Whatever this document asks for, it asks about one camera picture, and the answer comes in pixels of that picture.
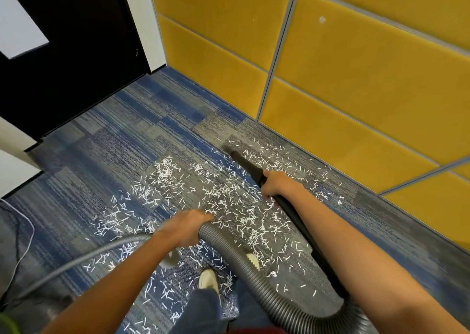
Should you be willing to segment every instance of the person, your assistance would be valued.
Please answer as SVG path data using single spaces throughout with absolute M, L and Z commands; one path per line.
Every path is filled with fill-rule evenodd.
M 264 171 L 263 198 L 282 195 L 296 208 L 338 278 L 380 333 L 469 333 L 411 275 L 377 245 L 283 172 Z M 176 247 L 196 245 L 211 214 L 183 211 L 150 240 L 88 289 L 53 320 L 43 334 L 114 333 L 160 261 Z M 248 255 L 255 265 L 256 258 Z M 240 314 L 221 320 L 212 270 L 199 278 L 188 304 L 170 331 L 179 333 L 284 333 L 276 328 L 240 280 L 235 285 Z

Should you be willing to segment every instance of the beige shoe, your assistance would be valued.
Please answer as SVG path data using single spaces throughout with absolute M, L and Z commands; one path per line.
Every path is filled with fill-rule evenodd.
M 207 269 L 201 273 L 197 288 L 212 288 L 219 294 L 219 284 L 217 283 L 217 276 L 213 269 Z
M 259 271 L 259 261 L 254 254 L 246 254 L 246 257 L 255 265 L 256 269 Z

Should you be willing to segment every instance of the jeans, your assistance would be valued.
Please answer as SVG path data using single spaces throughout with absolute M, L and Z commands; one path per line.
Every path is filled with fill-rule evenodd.
M 183 314 L 170 330 L 170 334 L 218 334 L 244 328 L 275 326 L 240 279 L 235 283 L 235 295 L 240 313 L 235 319 L 223 319 L 219 296 L 215 290 L 193 290 Z

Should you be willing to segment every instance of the black door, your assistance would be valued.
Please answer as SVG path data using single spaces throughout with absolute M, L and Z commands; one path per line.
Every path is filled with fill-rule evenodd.
M 49 44 L 11 60 L 0 53 L 0 116 L 31 137 L 147 71 L 125 0 L 18 1 Z

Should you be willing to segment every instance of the gray carpet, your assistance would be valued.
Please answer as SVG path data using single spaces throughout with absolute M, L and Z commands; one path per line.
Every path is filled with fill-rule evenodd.
M 62 126 L 31 152 L 45 173 L 7 200 L 32 219 L 37 234 L 11 295 L 117 236 L 153 231 L 178 210 L 200 208 L 255 251 L 279 293 L 309 313 L 333 313 L 341 301 L 307 243 L 285 215 L 260 199 L 250 178 L 223 155 L 223 144 L 265 168 L 288 171 L 470 327 L 467 253 L 168 67 Z M 1 288 L 15 263 L 13 219 L 0 208 Z M 30 229 L 21 222 L 19 230 L 24 249 Z M 41 291 L 77 296 L 135 246 L 97 256 Z M 119 331 L 167 332 L 208 266 L 217 271 L 225 315 L 236 316 L 235 277 L 200 243 L 182 250 L 175 269 L 154 272 Z

